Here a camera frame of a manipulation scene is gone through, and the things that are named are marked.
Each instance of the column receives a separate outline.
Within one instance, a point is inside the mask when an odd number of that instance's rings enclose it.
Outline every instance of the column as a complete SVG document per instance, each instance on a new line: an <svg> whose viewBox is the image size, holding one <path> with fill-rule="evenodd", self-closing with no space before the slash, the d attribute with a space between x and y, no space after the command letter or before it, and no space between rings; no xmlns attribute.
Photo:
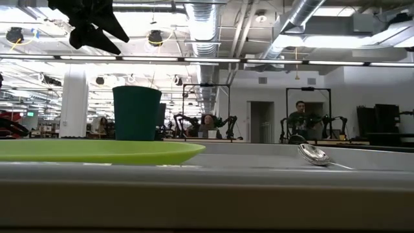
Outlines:
<svg viewBox="0 0 414 233"><path fill-rule="evenodd" d="M63 80L59 137L85 137L89 87L86 66L68 64Z"/></svg>

